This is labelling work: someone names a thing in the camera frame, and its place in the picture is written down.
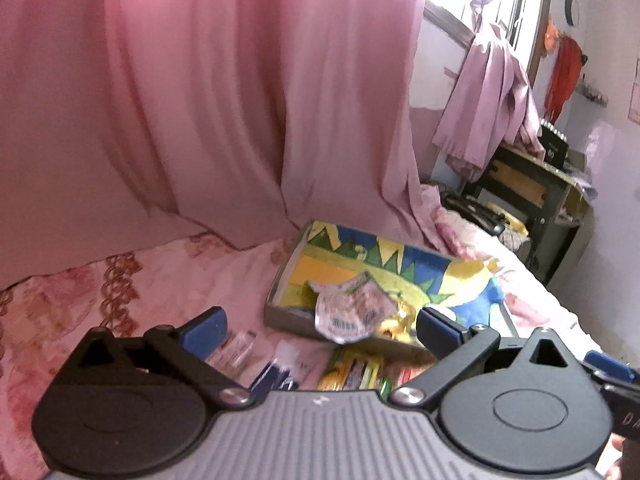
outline gray ridged panel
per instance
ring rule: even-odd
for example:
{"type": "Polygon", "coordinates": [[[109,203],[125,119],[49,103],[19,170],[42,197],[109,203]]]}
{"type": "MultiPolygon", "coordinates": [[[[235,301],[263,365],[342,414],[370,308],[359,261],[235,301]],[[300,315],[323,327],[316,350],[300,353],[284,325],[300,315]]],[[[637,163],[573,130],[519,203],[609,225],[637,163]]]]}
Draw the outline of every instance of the gray ridged panel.
{"type": "MultiPolygon", "coordinates": [[[[54,474],[51,480],[68,480],[54,474]]],[[[396,410],[375,392],[270,392],[226,413],[201,446],[151,480],[513,480],[444,444],[429,419],[396,410]]],[[[568,480],[595,480],[584,470],[568,480]]]]}

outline red cloth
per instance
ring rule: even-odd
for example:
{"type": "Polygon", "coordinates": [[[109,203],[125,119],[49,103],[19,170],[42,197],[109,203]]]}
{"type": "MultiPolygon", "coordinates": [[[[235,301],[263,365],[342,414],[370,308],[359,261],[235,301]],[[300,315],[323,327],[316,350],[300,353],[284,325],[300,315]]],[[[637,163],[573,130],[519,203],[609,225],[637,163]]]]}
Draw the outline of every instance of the red cloth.
{"type": "Polygon", "coordinates": [[[551,85],[546,93],[545,116],[555,123],[562,106],[574,92],[582,70],[582,50],[573,38],[565,36],[560,43],[551,85]]]}

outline crumpled wrapper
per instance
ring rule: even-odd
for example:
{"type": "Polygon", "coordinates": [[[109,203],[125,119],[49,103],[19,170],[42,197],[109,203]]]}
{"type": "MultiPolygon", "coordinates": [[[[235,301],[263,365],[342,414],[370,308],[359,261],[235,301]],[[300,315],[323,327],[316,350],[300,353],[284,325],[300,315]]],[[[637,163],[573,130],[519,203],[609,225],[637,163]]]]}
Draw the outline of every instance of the crumpled wrapper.
{"type": "Polygon", "coordinates": [[[368,272],[344,283],[308,284],[318,293],[316,330],[340,345],[371,336],[398,311],[398,304],[368,272]]]}

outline blue gripper pad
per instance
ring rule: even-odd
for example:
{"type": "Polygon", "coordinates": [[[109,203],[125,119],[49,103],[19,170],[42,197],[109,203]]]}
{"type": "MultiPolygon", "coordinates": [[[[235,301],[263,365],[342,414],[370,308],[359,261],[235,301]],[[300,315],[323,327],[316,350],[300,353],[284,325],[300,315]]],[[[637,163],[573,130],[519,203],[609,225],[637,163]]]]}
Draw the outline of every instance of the blue gripper pad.
{"type": "Polygon", "coordinates": [[[631,366],[625,365],[617,359],[595,350],[589,350],[587,352],[587,355],[584,357],[584,362],[603,371],[609,377],[624,381],[625,383],[633,383],[638,379],[638,372],[633,370],[631,366]]]}
{"type": "Polygon", "coordinates": [[[180,346],[204,361],[226,338],[226,314],[212,307],[178,329],[180,346]]]}
{"type": "Polygon", "coordinates": [[[418,312],[415,329],[420,342],[438,361],[465,342],[466,330],[431,307],[418,312]]]}

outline brown chain pattern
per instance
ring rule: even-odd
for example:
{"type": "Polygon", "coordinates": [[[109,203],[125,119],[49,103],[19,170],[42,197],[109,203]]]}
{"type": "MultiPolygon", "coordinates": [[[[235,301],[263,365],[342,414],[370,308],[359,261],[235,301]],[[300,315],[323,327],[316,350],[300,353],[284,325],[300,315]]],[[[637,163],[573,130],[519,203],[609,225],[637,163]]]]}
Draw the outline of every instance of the brown chain pattern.
{"type": "Polygon", "coordinates": [[[126,305],[139,298],[133,286],[132,275],[142,269],[133,253],[110,256],[105,260],[107,270],[105,282],[100,289],[104,301],[100,305],[100,313],[104,320],[100,326],[109,328],[116,336],[130,337],[138,324],[131,319],[126,305]]]}
{"type": "MultiPolygon", "coordinates": [[[[0,290],[0,316],[4,316],[7,312],[7,305],[14,300],[14,292],[12,290],[0,290]]],[[[2,336],[4,335],[4,327],[0,322],[0,378],[4,373],[2,370],[2,358],[4,357],[4,344],[2,344],[2,336]]]]}

